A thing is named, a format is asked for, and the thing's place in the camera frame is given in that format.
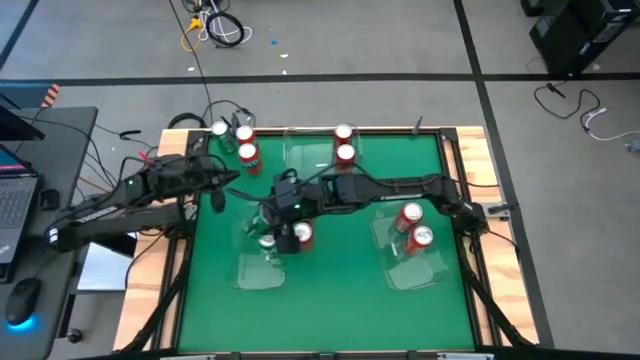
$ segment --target red soda can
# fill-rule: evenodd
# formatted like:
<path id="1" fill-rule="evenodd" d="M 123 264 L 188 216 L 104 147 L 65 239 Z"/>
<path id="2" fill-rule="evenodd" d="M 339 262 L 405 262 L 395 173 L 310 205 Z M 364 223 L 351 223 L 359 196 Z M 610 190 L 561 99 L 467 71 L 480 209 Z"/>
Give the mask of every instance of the red soda can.
<path id="1" fill-rule="evenodd" d="M 351 144 L 352 135 L 353 130 L 351 130 L 351 126 L 346 124 L 336 126 L 336 129 L 333 131 L 333 148 L 336 149 L 340 145 Z"/>
<path id="2" fill-rule="evenodd" d="M 238 148 L 238 157 L 247 169 L 247 174 L 258 175 L 262 172 L 262 159 L 260 159 L 260 152 L 255 145 L 241 145 Z"/>
<path id="3" fill-rule="evenodd" d="M 302 221 L 293 225 L 293 232 L 300 240 L 300 249 L 304 252 L 313 248 L 313 228 L 310 224 Z"/>
<path id="4" fill-rule="evenodd" d="M 244 145 L 244 144 L 253 144 L 253 145 L 258 145 L 256 142 L 256 132 L 253 131 L 253 129 L 251 128 L 251 126 L 240 126 L 238 128 L 238 130 L 236 130 L 236 139 L 238 139 L 238 144 L 239 145 Z"/>
<path id="5" fill-rule="evenodd" d="M 356 161 L 356 150 L 351 145 L 340 145 L 336 149 L 336 173 L 345 174 L 353 170 Z"/>
<path id="6" fill-rule="evenodd" d="M 433 242 L 433 232 L 426 226 L 417 226 L 409 233 L 402 247 L 407 255 L 416 255 L 428 248 Z"/>
<path id="7" fill-rule="evenodd" d="M 422 207 L 416 203 L 406 203 L 396 216 L 394 225 L 398 231 L 406 233 L 420 220 L 422 220 Z"/>

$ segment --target black floor line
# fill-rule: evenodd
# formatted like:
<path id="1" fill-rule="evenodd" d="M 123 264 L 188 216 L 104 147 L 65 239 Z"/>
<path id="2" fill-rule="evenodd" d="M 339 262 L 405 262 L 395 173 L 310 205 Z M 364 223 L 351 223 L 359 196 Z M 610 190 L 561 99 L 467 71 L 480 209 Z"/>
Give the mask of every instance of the black floor line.
<path id="1" fill-rule="evenodd" d="M 495 115 L 493 113 L 489 92 L 487 91 L 486 83 L 482 77 L 480 60 L 478 59 L 476 47 L 473 43 L 471 28 L 467 20 L 464 5 L 462 4 L 462 0 L 454 0 L 453 3 L 456 9 L 456 14 L 458 15 L 458 21 L 460 22 L 462 38 L 469 56 L 471 71 L 475 77 L 475 85 L 478 91 L 478 97 L 480 99 L 487 132 L 489 133 L 493 156 L 498 168 L 498 176 L 500 178 L 500 184 L 502 185 L 502 191 L 505 197 L 504 200 L 510 204 L 517 204 L 518 199 L 511 179 L 511 173 L 509 172 L 507 156 L 504 152 L 504 147 L 502 146 L 502 141 L 500 139 L 498 124 L 496 123 Z M 523 269 L 522 276 L 527 288 L 527 295 L 529 296 L 531 312 L 533 314 L 536 331 L 538 333 L 538 341 L 543 346 L 553 347 L 551 328 L 549 326 L 549 320 L 542 300 L 542 293 L 540 292 L 540 285 L 538 283 L 533 257 L 531 255 L 531 248 L 529 247 L 527 234 L 524 229 L 524 222 L 519 210 L 511 212 L 511 226 L 514 233 L 514 240 L 520 247 L 519 259 Z"/>
<path id="2" fill-rule="evenodd" d="M 29 21 L 31 14 L 33 14 L 33 10 L 36 8 L 36 5 L 38 5 L 38 0 L 29 1 L 27 8 L 24 10 L 22 16 L 20 17 L 20 20 L 18 21 L 18 24 L 16 25 L 15 29 L 13 29 L 11 37 L 9 37 L 7 44 L 4 46 L 4 49 L 2 49 L 2 53 L 0 53 L 0 70 L 2 70 L 2 67 L 7 62 L 7 59 L 9 59 L 11 50 L 13 50 L 13 47 L 18 42 L 18 39 L 22 34 L 22 30 L 24 30 L 24 28 L 27 26 L 27 22 Z"/>
<path id="3" fill-rule="evenodd" d="M 246 75 L 206 76 L 207 84 L 266 84 L 358 81 L 452 81 L 452 82 L 508 82 L 508 81 L 621 81 L 640 80 L 640 73 L 582 74 L 573 78 L 547 74 L 456 74 L 456 73 L 364 73 L 364 74 L 307 74 L 307 75 Z M 136 86 L 136 85 L 201 85 L 196 76 L 133 77 L 87 79 L 0 79 L 0 85 L 58 84 L 60 86 Z"/>

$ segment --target blue light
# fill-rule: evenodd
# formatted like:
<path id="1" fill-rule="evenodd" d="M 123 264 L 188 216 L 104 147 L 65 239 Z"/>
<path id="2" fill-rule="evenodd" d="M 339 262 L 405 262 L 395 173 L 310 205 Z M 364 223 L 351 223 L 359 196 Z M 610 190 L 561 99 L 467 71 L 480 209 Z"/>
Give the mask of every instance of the blue light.
<path id="1" fill-rule="evenodd" d="M 14 334 L 25 333 L 33 330 L 36 327 L 36 323 L 37 321 L 35 315 L 31 315 L 31 317 L 25 320 L 25 322 L 23 322 L 22 324 L 11 325 L 7 323 L 7 329 L 9 330 L 9 332 Z"/>

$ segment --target computer tower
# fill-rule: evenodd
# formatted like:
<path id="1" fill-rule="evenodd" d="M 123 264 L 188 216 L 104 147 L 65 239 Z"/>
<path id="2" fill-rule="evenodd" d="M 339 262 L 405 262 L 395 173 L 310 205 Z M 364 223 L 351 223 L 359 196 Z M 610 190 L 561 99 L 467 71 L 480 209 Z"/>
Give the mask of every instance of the computer tower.
<path id="1" fill-rule="evenodd" d="M 550 74 L 577 75 L 640 15 L 636 0 L 558 0 L 529 35 Z"/>
<path id="2" fill-rule="evenodd" d="M 520 0 L 524 13 L 529 17 L 537 17 L 544 12 L 543 0 Z"/>

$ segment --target transparent container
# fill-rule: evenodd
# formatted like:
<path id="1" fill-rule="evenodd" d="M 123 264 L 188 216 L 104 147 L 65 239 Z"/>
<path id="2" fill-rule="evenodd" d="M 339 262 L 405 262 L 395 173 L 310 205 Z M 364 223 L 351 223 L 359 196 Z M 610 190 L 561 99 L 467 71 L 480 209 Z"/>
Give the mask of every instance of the transparent container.
<path id="1" fill-rule="evenodd" d="M 360 130 L 348 124 L 353 129 L 351 145 L 356 149 L 356 163 L 364 156 Z M 293 140 L 304 135 L 305 141 L 300 144 Z M 322 130 L 305 130 L 288 128 L 283 133 L 282 157 L 287 168 L 294 168 L 298 178 L 306 179 L 333 163 L 333 135 Z M 333 174 L 334 170 L 327 170 L 324 174 Z"/>
<path id="2" fill-rule="evenodd" d="M 235 259 L 229 269 L 230 285 L 242 290 L 266 290 L 280 287 L 286 281 L 284 257 L 275 246 L 267 249 L 260 244 L 264 234 L 248 232 L 256 216 L 257 203 L 247 203 L 238 211 L 232 224 Z"/>
<path id="3" fill-rule="evenodd" d="M 383 205 L 372 215 L 371 234 L 382 262 L 389 287 L 398 291 L 420 289 L 435 285 L 447 278 L 448 267 L 438 250 L 438 234 L 423 252 L 408 255 L 403 243 L 409 234 L 396 230 L 394 220 L 403 202 Z"/>

